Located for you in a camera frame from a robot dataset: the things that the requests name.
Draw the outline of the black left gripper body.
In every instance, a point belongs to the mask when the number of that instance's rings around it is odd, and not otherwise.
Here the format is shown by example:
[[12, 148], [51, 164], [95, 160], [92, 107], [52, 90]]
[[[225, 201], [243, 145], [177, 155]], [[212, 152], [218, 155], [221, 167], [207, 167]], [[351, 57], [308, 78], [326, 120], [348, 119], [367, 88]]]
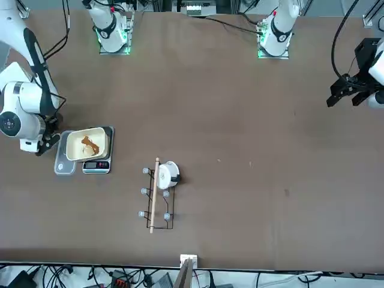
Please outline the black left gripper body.
[[345, 74], [347, 86], [353, 89], [370, 89], [379, 85], [368, 72], [376, 57], [380, 38], [364, 38], [355, 48], [358, 72], [354, 76]]

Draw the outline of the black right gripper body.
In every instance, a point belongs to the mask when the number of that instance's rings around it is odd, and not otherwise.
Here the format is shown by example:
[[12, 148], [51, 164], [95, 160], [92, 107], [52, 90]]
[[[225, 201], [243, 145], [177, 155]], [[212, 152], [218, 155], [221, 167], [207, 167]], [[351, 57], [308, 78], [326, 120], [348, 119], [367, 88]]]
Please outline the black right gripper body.
[[59, 126], [63, 121], [63, 116], [60, 113], [56, 113], [52, 116], [48, 116], [44, 119], [45, 122], [45, 132], [46, 136], [51, 136], [57, 134], [59, 131]]

